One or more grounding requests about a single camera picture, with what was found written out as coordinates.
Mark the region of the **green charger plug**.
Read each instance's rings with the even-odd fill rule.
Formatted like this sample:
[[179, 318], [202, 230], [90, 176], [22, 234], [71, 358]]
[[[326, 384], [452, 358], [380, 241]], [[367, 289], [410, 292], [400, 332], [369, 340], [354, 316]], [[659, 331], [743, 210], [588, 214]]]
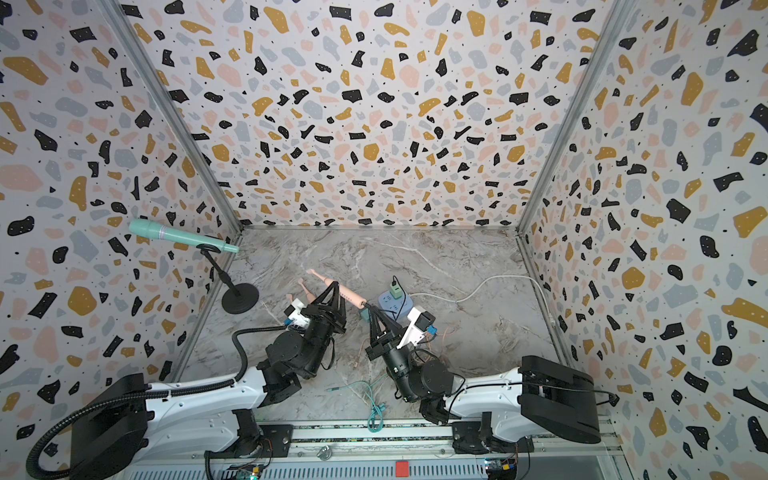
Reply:
[[392, 280], [389, 292], [393, 299], [401, 299], [404, 296], [404, 291], [397, 279]]

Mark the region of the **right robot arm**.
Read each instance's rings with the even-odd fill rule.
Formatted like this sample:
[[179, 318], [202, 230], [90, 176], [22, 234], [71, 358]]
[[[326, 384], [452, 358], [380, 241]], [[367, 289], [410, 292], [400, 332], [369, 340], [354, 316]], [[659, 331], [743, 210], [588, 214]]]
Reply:
[[505, 452], [525, 435], [549, 433], [578, 444], [601, 441], [600, 390], [591, 376], [545, 358], [527, 355], [504, 373], [469, 378], [452, 371], [427, 341], [435, 317], [412, 308], [405, 322], [368, 302], [360, 303], [369, 325], [366, 354], [382, 360], [398, 399], [419, 407], [428, 422], [475, 423], [481, 450]]

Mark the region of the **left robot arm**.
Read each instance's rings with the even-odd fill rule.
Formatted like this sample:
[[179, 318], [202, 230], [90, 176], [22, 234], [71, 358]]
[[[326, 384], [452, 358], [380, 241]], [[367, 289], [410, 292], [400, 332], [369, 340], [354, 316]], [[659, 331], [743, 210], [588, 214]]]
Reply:
[[335, 280], [309, 304], [293, 307], [307, 319], [275, 328], [266, 359], [250, 365], [240, 341], [234, 374], [182, 383], [148, 384], [140, 374], [118, 380], [95, 400], [54, 424], [31, 448], [26, 472], [34, 479], [106, 479], [135, 460], [186, 450], [218, 455], [256, 450], [262, 433], [255, 409], [278, 404], [314, 378], [334, 337], [346, 330], [346, 307], [362, 304]]

